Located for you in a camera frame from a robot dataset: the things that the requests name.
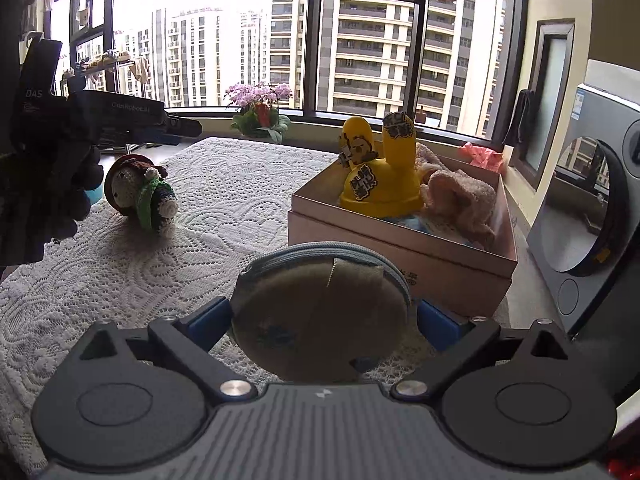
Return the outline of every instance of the red plastic bag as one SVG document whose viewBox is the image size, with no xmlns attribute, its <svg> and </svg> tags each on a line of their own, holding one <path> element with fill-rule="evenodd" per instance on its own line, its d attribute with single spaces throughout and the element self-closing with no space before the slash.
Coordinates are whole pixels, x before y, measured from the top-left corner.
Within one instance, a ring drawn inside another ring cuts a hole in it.
<svg viewBox="0 0 640 480">
<path fill-rule="evenodd" d="M 460 152 L 463 155 L 470 156 L 472 166 L 478 166 L 478 168 L 485 168 L 489 171 L 495 171 L 504 175 L 506 165 L 502 160 L 502 154 L 494 152 L 489 148 L 483 148 L 481 146 L 474 146 L 471 142 L 466 143 L 460 147 Z"/>
</svg>

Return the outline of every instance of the red hat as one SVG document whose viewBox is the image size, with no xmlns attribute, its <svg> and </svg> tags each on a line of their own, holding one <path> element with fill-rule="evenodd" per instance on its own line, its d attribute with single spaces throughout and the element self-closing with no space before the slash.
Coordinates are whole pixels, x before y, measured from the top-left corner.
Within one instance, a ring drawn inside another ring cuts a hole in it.
<svg viewBox="0 0 640 480">
<path fill-rule="evenodd" d="M 139 155 L 137 153 L 131 153 L 130 155 L 123 155 L 118 158 L 113 165 L 111 166 L 107 176 L 104 179 L 104 197 L 107 199 L 107 202 L 111 204 L 116 211 L 123 214 L 124 216 L 135 216 L 136 208 L 134 207 L 126 207 L 121 208 L 116 204 L 116 201 L 113 198 L 113 191 L 111 190 L 111 181 L 113 180 L 113 176 L 116 174 L 118 170 L 120 170 L 123 166 L 129 166 L 130 168 L 134 168 L 138 170 L 143 176 L 145 171 L 148 168 L 156 168 L 158 173 L 160 173 L 160 177 L 166 177 L 166 169 L 162 166 L 154 166 L 153 162 L 146 158 L 144 155 Z"/>
</svg>

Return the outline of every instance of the washing machine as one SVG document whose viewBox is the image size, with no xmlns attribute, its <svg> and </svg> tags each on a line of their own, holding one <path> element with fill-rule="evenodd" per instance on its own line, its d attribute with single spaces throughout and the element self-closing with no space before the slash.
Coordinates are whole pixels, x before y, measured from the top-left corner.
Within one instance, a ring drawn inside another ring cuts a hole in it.
<svg viewBox="0 0 640 480">
<path fill-rule="evenodd" d="M 592 61 L 527 242 L 562 325 L 622 402 L 640 386 L 640 72 Z"/>
</svg>

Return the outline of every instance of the potted orchid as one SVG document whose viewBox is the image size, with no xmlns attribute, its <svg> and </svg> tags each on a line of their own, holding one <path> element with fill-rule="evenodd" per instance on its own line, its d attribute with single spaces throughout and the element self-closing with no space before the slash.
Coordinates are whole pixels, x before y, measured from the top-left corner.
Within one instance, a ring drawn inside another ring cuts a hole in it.
<svg viewBox="0 0 640 480">
<path fill-rule="evenodd" d="M 230 99 L 229 106 L 240 107 L 240 113 L 233 116 L 231 127 L 247 137 L 271 137 L 273 142 L 281 143 L 291 121 L 280 115 L 278 100 L 287 99 L 290 95 L 291 89 L 287 84 L 274 88 L 267 83 L 230 86 L 225 92 L 225 97 Z"/>
</svg>

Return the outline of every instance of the open box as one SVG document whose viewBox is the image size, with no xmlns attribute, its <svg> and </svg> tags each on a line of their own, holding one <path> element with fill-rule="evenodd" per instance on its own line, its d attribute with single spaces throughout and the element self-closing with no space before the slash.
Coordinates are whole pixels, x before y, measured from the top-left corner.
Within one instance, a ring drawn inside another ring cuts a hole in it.
<svg viewBox="0 0 640 480">
<path fill-rule="evenodd" d="M 444 156 L 450 170 L 463 170 L 496 190 L 490 226 L 493 252 L 482 251 L 338 206 L 349 170 L 334 162 L 291 197 L 289 245 L 340 241 L 389 258 L 407 278 L 415 298 L 462 316 L 492 316 L 511 285 L 518 263 L 513 229 L 499 174 Z"/>
</svg>

